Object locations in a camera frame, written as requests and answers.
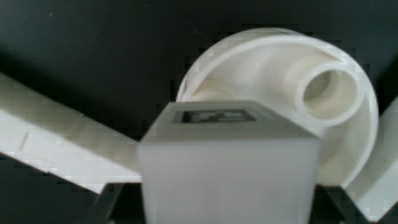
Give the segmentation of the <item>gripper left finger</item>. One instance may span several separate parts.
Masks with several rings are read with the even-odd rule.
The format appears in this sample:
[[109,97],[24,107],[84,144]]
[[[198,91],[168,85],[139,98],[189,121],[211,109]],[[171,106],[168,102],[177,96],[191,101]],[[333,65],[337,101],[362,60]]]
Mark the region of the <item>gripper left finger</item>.
[[139,183],[106,186],[83,224],[147,224]]

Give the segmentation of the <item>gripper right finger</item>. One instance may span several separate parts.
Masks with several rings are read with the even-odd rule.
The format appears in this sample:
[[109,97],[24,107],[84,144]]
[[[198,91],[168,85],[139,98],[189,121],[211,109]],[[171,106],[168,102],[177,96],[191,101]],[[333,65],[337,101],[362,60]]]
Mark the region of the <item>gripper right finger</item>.
[[317,224],[372,224],[342,187],[317,186]]

